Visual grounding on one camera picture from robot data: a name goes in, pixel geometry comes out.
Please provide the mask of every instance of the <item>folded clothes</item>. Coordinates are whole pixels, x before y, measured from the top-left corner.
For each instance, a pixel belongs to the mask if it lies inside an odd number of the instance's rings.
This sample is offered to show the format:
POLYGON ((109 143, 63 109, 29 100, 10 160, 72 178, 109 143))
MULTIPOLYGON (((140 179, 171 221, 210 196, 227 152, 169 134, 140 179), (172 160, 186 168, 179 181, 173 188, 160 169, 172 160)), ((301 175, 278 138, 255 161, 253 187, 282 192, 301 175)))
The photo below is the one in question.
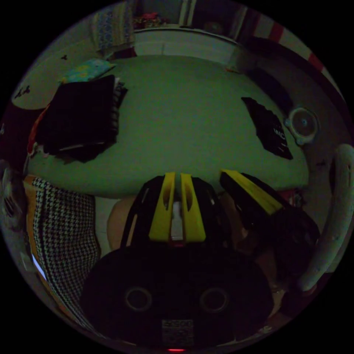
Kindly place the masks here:
POLYGON ((118 109, 127 89, 113 75, 58 88, 38 123, 36 143, 45 153, 95 158, 116 141, 118 109))

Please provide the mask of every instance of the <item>person's leg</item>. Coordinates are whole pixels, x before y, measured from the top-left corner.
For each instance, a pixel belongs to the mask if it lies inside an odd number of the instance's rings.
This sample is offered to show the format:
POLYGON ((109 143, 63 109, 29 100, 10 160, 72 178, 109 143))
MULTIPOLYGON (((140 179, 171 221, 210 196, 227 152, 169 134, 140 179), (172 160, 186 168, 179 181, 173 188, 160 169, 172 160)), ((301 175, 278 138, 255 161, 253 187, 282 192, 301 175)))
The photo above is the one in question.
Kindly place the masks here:
MULTIPOLYGON (((112 208, 111 214, 107 221, 107 238, 112 251, 120 248, 126 219, 135 197, 136 196, 122 198, 112 208)), ((134 230, 134 227, 135 220, 132 224, 131 232, 128 237, 128 246, 131 243, 132 231, 134 230)))

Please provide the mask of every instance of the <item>round fan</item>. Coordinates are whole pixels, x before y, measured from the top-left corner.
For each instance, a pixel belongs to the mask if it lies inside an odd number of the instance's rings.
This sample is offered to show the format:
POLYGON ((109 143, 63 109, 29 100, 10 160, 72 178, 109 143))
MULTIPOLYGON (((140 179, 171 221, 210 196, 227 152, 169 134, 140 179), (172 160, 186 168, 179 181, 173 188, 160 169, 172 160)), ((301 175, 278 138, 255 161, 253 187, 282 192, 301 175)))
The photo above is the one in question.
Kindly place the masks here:
POLYGON ((304 107, 297 107, 289 113, 284 122, 298 145, 311 143, 320 130, 317 116, 304 107))

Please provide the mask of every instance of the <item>blue patterned cloth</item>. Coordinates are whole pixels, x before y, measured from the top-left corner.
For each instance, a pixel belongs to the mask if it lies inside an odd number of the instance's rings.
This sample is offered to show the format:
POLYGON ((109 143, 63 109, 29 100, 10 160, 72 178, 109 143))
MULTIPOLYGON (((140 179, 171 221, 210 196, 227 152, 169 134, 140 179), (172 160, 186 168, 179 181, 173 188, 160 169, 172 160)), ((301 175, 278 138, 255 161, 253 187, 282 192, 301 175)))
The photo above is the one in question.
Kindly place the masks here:
POLYGON ((101 59, 90 59, 80 66, 68 71, 61 79, 63 84, 69 82, 83 82, 90 81, 97 77, 100 77, 105 72, 113 68, 115 64, 111 64, 108 61, 101 59))

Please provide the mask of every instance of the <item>yellow plastic part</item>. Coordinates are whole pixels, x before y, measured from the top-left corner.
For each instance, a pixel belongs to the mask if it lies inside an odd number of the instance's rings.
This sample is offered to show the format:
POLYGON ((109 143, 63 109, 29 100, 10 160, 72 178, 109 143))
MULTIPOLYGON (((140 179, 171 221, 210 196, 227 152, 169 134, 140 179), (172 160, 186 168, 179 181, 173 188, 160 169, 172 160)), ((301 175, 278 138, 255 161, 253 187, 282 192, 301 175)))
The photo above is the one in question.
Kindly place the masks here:
POLYGON ((271 195, 237 171, 221 170, 239 184, 269 215, 283 208, 271 195))
POLYGON ((186 243, 203 242, 206 235, 197 196, 193 187, 192 176, 181 173, 181 182, 184 240, 186 243))
POLYGON ((175 172, 165 174, 155 214, 151 223, 149 239, 156 242, 168 242, 171 234, 175 172))

